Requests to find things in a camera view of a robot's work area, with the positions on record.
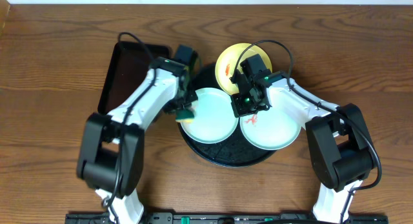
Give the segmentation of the green yellow scrub sponge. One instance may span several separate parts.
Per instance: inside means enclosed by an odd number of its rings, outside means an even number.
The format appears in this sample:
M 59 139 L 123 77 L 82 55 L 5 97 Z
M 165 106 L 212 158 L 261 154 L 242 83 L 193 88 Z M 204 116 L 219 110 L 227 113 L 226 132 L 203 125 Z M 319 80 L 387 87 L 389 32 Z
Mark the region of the green yellow scrub sponge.
M 175 121 L 178 123 L 191 123 L 195 119 L 195 109 L 193 103 L 179 105 L 176 108 Z

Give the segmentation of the yellow plate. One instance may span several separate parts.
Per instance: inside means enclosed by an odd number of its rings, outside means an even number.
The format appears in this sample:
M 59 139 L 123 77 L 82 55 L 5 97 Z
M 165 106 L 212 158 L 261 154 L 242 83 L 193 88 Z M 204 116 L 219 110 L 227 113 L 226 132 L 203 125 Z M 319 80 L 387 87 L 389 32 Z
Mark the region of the yellow plate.
M 236 84 L 233 84 L 230 81 L 230 78 L 233 76 L 235 70 L 235 64 L 239 59 L 241 53 L 250 46 L 250 43 L 237 43 L 228 48 L 226 48 L 218 57 L 215 67 L 215 75 L 218 85 L 224 90 L 227 94 L 232 95 L 239 92 L 239 89 Z M 272 63 L 267 55 L 267 53 L 258 46 L 253 46 L 247 50 L 241 57 L 241 60 L 237 66 L 237 70 L 243 73 L 240 63 L 250 56 L 259 54 L 262 58 L 265 66 L 272 71 Z

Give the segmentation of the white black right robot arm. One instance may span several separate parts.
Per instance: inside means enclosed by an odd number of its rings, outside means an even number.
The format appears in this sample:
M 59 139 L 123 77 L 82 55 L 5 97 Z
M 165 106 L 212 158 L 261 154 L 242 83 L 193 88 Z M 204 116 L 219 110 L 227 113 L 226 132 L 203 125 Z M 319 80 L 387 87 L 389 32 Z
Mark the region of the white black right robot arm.
M 234 72 L 230 80 L 238 87 L 231 96 L 237 117 L 276 108 L 306 130 L 312 168 L 321 182 L 313 216 L 328 223 L 348 221 L 354 193 L 366 188 L 362 182 L 372 169 L 381 169 L 360 109 L 323 101 L 284 72 Z

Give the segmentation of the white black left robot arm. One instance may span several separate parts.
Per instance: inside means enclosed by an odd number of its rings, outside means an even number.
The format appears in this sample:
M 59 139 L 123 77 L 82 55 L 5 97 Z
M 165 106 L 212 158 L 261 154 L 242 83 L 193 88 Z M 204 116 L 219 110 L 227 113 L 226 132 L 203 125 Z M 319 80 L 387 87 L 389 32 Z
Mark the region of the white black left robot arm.
M 143 171 L 145 132 L 164 111 L 177 122 L 194 119 L 197 95 L 190 85 L 191 63 L 158 57 L 139 87 L 107 114 L 86 121 L 77 162 L 77 177 L 95 190 L 112 223 L 139 223 L 144 207 L 137 196 Z

